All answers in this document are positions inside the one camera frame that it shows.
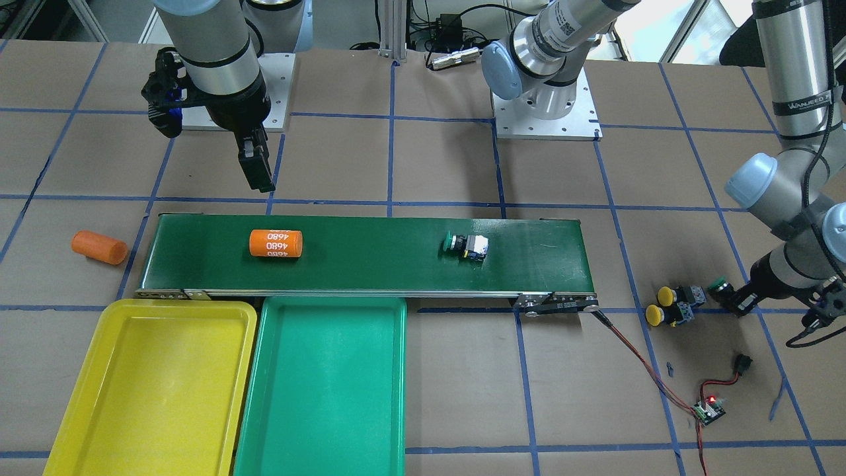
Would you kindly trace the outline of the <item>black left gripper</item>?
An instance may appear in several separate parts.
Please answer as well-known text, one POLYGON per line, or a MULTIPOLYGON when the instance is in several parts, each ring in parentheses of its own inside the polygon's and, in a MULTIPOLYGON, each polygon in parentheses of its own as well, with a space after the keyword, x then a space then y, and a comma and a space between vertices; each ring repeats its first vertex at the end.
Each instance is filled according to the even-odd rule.
POLYGON ((786 300, 795 298, 800 289, 783 283, 771 267, 771 256, 767 253, 750 269, 750 280, 740 288, 728 284, 724 289, 724 308, 737 317, 749 315, 762 301, 767 299, 786 300))

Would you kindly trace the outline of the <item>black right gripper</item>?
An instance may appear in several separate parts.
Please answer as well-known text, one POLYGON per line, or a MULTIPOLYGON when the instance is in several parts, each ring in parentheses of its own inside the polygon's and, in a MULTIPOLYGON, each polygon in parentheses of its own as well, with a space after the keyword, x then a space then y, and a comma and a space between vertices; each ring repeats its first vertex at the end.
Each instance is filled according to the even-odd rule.
POLYGON ((213 96, 205 108, 217 126, 235 135, 239 165, 251 190, 274 192, 276 186, 272 180, 264 127, 264 120, 271 111, 266 82, 256 79, 239 93, 213 96))

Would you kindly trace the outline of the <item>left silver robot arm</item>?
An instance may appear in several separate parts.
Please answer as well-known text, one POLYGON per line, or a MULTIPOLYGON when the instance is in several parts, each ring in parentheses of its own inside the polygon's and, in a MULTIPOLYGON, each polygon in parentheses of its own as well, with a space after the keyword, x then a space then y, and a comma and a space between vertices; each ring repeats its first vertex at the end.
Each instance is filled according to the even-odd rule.
MULTIPOLYGON (((588 39, 634 1, 551 1, 524 18, 503 40, 482 51, 492 93, 516 100, 537 89, 565 87, 580 66, 588 39)), ((844 314, 844 204, 822 190, 844 170, 842 90, 833 68, 828 1, 755 1, 782 147, 753 155, 728 180, 725 192, 777 236, 780 245, 750 269, 748 284, 719 284, 712 295, 737 316, 765 299, 797 298, 807 305, 809 331, 844 314)))

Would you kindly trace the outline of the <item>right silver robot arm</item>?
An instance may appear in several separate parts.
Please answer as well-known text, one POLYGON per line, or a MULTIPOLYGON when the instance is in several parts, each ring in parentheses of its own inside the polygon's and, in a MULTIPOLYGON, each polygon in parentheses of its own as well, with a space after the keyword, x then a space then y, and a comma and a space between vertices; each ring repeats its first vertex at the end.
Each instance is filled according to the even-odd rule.
POLYGON ((251 189, 273 192, 269 132, 287 124, 296 54, 313 45, 311 1, 157 1, 172 45, 157 52, 142 96, 166 136, 231 132, 251 189))

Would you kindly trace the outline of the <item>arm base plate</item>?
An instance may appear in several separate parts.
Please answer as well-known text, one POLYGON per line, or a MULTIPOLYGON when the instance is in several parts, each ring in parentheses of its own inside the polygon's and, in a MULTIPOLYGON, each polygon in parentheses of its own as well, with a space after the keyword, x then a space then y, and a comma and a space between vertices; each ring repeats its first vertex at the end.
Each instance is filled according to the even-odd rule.
MULTIPOLYGON (((258 59, 271 100, 271 111, 263 121, 268 133, 284 132, 288 122, 289 103, 296 70, 297 55, 293 52, 265 53, 258 59)), ((182 129, 185 132, 221 132, 205 108, 182 109, 182 129)))
POLYGON ((517 99, 490 95, 496 135, 502 139, 598 141, 603 138, 586 72, 565 87, 542 84, 517 99))

